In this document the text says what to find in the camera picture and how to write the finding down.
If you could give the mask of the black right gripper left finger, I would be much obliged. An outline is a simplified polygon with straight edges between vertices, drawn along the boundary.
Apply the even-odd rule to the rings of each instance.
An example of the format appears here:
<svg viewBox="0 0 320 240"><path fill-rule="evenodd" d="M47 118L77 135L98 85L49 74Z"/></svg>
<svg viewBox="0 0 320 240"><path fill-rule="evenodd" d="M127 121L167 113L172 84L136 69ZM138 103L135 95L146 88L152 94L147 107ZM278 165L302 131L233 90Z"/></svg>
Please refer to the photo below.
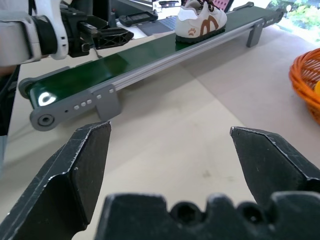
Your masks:
<svg viewBox="0 0 320 240"><path fill-rule="evenodd" d="M0 224L2 240L71 240L91 223L104 178L109 121L75 130Z"/></svg>

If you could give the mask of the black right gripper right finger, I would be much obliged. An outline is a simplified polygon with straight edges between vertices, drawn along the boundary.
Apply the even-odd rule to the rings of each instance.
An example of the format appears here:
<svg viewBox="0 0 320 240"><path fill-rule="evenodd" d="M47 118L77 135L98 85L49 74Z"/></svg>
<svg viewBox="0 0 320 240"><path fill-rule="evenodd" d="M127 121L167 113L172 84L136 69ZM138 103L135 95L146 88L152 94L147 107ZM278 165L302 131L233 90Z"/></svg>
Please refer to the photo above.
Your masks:
<svg viewBox="0 0 320 240"><path fill-rule="evenodd" d="M275 192L320 191L320 170L281 135L233 126L230 136L247 186L259 205Z"/></svg>

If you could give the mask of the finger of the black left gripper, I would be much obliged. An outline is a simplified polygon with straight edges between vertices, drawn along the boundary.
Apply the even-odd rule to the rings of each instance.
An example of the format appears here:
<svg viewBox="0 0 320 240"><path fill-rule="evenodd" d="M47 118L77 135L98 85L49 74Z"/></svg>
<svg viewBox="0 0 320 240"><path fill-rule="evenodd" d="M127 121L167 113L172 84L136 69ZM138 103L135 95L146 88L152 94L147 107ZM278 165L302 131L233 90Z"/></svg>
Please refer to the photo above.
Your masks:
<svg viewBox="0 0 320 240"><path fill-rule="evenodd" d="M101 29L95 37L95 48L103 50L120 47L127 44L133 37L133 32L121 27Z"/></svg>

